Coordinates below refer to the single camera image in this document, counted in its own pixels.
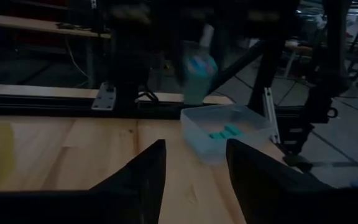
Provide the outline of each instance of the concrete floor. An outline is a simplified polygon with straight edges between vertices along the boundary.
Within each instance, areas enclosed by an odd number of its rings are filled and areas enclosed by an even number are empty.
[[[226,65],[229,65],[236,57],[238,57],[237,54],[230,54]],[[0,83],[14,84],[48,63],[44,60],[20,57],[15,60],[0,61]],[[252,86],[257,67],[258,63],[255,62],[241,70],[237,76]],[[53,63],[26,85],[75,87],[84,81],[86,78],[73,65]],[[293,84],[292,80],[276,78],[272,85],[274,102],[281,101]],[[149,85],[151,89],[157,90],[156,74],[151,74]],[[162,86],[158,91],[179,93],[180,88],[168,73],[162,77]],[[214,95],[224,94],[230,96],[236,103],[247,104],[251,93],[252,90],[249,87],[232,78]],[[307,95],[307,86],[295,84],[292,91],[282,100],[281,105],[302,105]],[[348,186],[350,181],[358,180],[358,88],[351,88],[343,94],[343,97],[336,98],[333,106],[339,110],[339,116],[328,124],[316,125],[301,155],[319,164],[311,171],[319,180],[334,187],[344,187]],[[333,162],[334,165],[326,165],[325,162]]]

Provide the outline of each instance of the bottle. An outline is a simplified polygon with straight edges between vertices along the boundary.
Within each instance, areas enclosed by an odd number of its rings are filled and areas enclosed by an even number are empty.
[[[184,59],[186,83],[183,90],[184,104],[202,105],[208,94],[213,77],[218,71],[216,62],[209,54],[209,46],[213,37],[213,26],[206,24],[199,47],[195,54]]]

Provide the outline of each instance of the plastic bin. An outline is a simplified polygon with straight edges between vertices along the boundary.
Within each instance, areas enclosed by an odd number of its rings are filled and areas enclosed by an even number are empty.
[[[197,156],[206,164],[220,164],[226,157],[227,139],[213,139],[211,133],[220,132],[233,124],[242,134],[231,138],[260,149],[272,134],[270,121],[241,105],[217,105],[183,109],[180,115],[183,136]]]

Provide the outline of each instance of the wooden tabletop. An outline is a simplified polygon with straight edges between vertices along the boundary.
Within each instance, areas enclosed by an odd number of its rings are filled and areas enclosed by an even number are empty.
[[[25,29],[39,32],[49,32],[66,35],[80,35],[83,37],[98,37],[97,33],[85,30],[58,29],[57,22],[40,21],[36,19],[25,19],[20,17],[0,15],[0,27],[13,29]],[[101,34],[102,38],[110,38],[109,34]]]
[[[94,97],[96,90],[0,85],[0,93]],[[159,93],[161,100],[180,101]],[[207,103],[231,103],[209,96]],[[155,142],[166,139],[167,176],[160,223],[245,223],[226,163],[202,164],[179,121],[0,116],[0,190],[88,189]],[[262,152],[281,160],[268,142]]]

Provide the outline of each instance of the silver bracket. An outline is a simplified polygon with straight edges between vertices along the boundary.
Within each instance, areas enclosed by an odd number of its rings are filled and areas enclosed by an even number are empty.
[[[98,95],[93,101],[92,110],[112,111],[116,104],[116,88],[111,87],[107,82],[102,83]]]
[[[96,4],[96,0],[91,0],[91,7],[92,9],[96,9],[97,8],[97,4]]]
[[[273,102],[273,95],[272,90],[270,88],[265,88],[264,93],[264,111],[265,111],[265,117],[268,118],[268,120],[273,125],[273,133],[271,135],[271,140],[273,143],[280,144],[280,134],[278,132],[278,125],[277,125],[277,118],[276,118],[276,112]]]

